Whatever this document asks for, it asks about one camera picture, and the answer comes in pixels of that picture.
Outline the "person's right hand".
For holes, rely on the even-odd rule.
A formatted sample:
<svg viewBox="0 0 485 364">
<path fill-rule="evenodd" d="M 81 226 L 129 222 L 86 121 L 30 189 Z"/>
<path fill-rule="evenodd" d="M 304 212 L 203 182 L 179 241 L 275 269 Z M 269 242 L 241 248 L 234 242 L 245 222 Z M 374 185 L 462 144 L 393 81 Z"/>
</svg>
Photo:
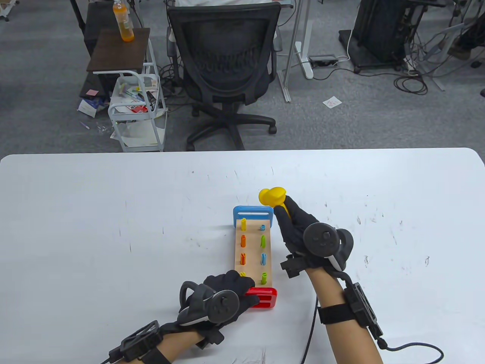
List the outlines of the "person's right hand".
<svg viewBox="0 0 485 364">
<path fill-rule="evenodd" d="M 305 269 L 329 266 L 327 259 L 315 256 L 304 244 L 303 235 L 306 228 L 319 221 L 301 209 L 289 195 L 286 196 L 284 205 L 286 209 L 281 205 L 274 208 L 274 216 L 277 218 L 285 246 L 289 250 L 286 261 L 280 264 L 281 268 L 291 279 Z"/>
</svg>

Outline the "person's left hand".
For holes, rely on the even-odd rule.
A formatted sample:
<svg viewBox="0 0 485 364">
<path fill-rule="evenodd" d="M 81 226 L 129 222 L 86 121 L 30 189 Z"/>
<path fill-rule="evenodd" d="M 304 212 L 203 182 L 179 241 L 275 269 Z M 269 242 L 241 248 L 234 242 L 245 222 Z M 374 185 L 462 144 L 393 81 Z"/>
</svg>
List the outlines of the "person's left hand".
<svg viewBox="0 0 485 364">
<path fill-rule="evenodd" d="M 177 320 L 159 329 L 164 336 L 195 331 L 202 339 L 196 345 L 203 349 L 224 340 L 221 329 L 260 303 L 258 296 L 247 295 L 256 286 L 250 277 L 235 270 L 210 275 L 201 284 L 185 281 L 180 289 L 180 312 Z"/>
</svg>

